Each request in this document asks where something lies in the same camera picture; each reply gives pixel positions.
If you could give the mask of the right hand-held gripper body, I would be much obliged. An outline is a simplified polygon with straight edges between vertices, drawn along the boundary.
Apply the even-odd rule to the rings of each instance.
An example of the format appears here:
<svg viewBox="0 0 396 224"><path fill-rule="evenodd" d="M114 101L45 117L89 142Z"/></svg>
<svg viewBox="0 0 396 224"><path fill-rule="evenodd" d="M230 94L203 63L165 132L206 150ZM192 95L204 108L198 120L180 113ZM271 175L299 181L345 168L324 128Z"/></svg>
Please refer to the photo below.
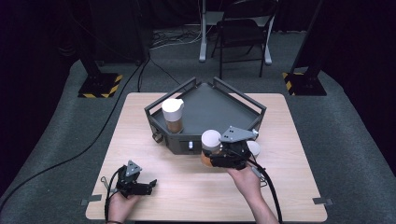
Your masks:
<svg viewBox="0 0 396 224"><path fill-rule="evenodd" d="M258 132L255 129L245 130L230 126L220 137L220 157L228 158L233 169L242 170L252 156L247 141L255 140Z"/></svg>

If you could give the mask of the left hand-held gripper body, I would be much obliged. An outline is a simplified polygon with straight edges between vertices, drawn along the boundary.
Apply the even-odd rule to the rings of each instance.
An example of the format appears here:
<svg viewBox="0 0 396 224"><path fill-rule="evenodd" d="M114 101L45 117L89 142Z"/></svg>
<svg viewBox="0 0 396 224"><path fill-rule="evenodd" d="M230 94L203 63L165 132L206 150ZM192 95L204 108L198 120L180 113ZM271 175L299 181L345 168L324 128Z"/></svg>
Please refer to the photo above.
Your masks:
<svg viewBox="0 0 396 224"><path fill-rule="evenodd" d="M128 161L118 170L117 190L127 198L129 195L142 195L143 190L137 182L142 168L133 161Z"/></svg>

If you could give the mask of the yellow-orange spice jar white lid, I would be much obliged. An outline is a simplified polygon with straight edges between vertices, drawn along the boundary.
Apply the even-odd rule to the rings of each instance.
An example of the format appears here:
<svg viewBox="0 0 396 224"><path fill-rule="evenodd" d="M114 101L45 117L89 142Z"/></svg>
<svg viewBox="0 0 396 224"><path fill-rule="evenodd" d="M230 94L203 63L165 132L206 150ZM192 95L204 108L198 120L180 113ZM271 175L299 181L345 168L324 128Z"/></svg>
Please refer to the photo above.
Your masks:
<svg viewBox="0 0 396 224"><path fill-rule="evenodd" d="M261 153L261 146L256 141L247 141L248 149L251 154L257 158Z"/></svg>

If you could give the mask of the deep orange spice jar white lid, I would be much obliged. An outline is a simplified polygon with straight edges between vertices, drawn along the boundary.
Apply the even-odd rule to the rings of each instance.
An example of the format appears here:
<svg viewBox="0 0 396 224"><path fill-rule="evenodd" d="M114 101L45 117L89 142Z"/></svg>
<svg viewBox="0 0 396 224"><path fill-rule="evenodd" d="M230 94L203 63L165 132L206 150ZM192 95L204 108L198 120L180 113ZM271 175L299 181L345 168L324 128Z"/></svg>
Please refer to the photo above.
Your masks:
<svg viewBox="0 0 396 224"><path fill-rule="evenodd" d="M207 130L201 136L202 153L201 162L207 167L211 167L209 156L219 153L220 150L220 133L216 130Z"/></svg>

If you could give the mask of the grey corner spice rack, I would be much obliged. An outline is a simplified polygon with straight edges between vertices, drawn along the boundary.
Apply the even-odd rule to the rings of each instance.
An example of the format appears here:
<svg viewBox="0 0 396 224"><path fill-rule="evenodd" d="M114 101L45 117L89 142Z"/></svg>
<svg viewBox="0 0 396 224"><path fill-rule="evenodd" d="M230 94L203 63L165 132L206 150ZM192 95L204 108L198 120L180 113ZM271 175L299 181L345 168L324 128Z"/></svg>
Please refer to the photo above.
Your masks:
<svg viewBox="0 0 396 224"><path fill-rule="evenodd" d="M181 133L168 131L161 104L177 98L184 102ZM202 83L194 77L145 107L152 138L176 155L199 154L206 130L225 133L231 126L257 132L266 106L215 77Z"/></svg>

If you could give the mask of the brown spice jar white lid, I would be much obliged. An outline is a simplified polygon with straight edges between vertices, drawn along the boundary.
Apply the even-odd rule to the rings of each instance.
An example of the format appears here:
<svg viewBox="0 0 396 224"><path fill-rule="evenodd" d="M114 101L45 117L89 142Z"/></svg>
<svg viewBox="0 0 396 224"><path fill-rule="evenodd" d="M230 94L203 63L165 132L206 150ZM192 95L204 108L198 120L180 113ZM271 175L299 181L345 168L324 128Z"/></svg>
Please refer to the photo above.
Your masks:
<svg viewBox="0 0 396 224"><path fill-rule="evenodd" d="M162 102L162 112L167 129L171 133L180 133L183 130L183 108L182 99L166 99Z"/></svg>

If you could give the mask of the person's left hand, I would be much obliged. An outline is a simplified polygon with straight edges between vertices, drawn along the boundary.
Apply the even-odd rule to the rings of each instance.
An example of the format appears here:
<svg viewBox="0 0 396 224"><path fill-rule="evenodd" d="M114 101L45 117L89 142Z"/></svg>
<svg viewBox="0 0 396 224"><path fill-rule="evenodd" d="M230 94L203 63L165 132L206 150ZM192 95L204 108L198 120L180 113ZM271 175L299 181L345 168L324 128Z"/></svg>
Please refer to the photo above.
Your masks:
<svg viewBox="0 0 396 224"><path fill-rule="evenodd" d="M124 197L120 192L115 193L108 203L106 224L123 224L127 217L132 214L134 206L140 199L140 195Z"/></svg>

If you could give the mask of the person's right hand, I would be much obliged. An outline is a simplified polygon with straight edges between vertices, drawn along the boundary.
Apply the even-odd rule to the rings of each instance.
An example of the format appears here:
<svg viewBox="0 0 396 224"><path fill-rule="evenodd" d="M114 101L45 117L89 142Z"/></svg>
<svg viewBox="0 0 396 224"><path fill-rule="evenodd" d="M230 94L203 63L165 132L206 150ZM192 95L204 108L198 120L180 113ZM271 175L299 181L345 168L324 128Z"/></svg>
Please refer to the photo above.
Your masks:
<svg viewBox="0 0 396 224"><path fill-rule="evenodd" d="M252 171L250 166L242 170L228 168L227 173L231 176L237 189L247 201L258 199L262 196L260 179Z"/></svg>

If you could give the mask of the grey tape piece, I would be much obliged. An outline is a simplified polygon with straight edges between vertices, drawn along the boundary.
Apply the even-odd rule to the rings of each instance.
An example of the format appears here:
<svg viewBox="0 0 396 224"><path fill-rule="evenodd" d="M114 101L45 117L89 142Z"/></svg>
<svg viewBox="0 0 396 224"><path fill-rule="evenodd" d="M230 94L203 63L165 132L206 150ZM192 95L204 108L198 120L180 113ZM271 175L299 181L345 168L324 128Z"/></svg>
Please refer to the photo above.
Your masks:
<svg viewBox="0 0 396 224"><path fill-rule="evenodd" d="M313 202L314 204L323 204L325 206L333 205L333 200L331 198L324 198L324 197L314 198Z"/></svg>
<svg viewBox="0 0 396 224"><path fill-rule="evenodd" d="M96 195L91 195L87 199L82 199L80 201L81 206L86 206L90 202L100 202L102 200L102 195L101 194L96 194Z"/></svg>

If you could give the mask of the black stand striped base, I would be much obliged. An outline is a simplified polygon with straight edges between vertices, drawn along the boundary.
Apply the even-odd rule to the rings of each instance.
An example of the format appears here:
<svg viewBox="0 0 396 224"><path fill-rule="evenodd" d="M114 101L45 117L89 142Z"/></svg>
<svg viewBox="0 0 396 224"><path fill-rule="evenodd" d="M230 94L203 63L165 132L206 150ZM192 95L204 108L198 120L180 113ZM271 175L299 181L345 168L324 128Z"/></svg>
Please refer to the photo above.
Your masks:
<svg viewBox="0 0 396 224"><path fill-rule="evenodd" d="M122 75L102 73L86 48L81 47L78 54L87 72L87 77L78 91L78 96L83 98L112 97L120 85Z"/></svg>
<svg viewBox="0 0 396 224"><path fill-rule="evenodd" d="M295 61L288 73L283 73L283 79L285 81L289 95L298 96L326 96L327 93L324 90L318 79L318 73L320 72L320 57L316 57L312 63L307 66L307 70L304 73L295 73L295 69L301 67L303 55L307 51L307 42L311 36L312 29L317 20L320 12L322 3L324 0L318 0L318 5L315 14L309 24L307 33L304 41L297 53Z"/></svg>

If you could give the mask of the black folding chair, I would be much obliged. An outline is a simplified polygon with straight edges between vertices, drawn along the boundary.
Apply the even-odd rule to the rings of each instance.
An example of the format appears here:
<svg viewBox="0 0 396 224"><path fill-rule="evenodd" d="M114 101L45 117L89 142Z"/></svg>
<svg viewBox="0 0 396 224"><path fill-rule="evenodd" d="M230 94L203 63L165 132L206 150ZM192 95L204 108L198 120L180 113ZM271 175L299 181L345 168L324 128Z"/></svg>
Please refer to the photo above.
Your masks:
<svg viewBox="0 0 396 224"><path fill-rule="evenodd" d="M211 53L214 56L219 50L219 78L222 78L223 65L232 63L225 60L225 49L247 47L249 54L255 46L261 47L261 56L256 61L261 62L259 77L262 77L270 22L276 15L277 7L277 0L236 0L225 8L216 24L218 34ZM248 62L248 59L233 62Z"/></svg>

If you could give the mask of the dark cabinet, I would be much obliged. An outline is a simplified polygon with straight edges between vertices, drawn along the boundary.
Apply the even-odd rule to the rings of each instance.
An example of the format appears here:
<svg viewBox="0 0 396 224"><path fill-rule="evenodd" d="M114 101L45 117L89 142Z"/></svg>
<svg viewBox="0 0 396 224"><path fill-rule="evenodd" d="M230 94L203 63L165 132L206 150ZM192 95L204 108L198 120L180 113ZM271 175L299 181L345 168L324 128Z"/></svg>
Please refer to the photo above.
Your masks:
<svg viewBox="0 0 396 224"><path fill-rule="evenodd" d="M153 31L146 0L89 0L95 47L100 63L140 65L149 54Z"/></svg>

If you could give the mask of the white desk frame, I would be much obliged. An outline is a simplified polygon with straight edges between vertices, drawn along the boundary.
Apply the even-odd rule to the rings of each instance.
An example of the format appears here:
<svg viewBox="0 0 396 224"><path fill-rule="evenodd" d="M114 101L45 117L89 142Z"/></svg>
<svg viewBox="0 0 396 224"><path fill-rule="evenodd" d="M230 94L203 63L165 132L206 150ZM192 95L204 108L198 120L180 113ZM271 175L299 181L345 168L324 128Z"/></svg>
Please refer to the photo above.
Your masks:
<svg viewBox="0 0 396 224"><path fill-rule="evenodd" d="M206 50L207 50L207 37L208 34L207 27L215 25L222 17L223 11L220 9L215 10L208 10L206 6L206 0L198 0L198 7L200 12L200 27L201 27L201 43L200 43L200 52L198 60L200 63L204 63L206 61ZM266 65L272 64L272 58L270 54L270 50L268 47L270 34L272 31L274 19L269 20L267 27L268 35L265 45L265 52L264 52L264 62Z"/></svg>

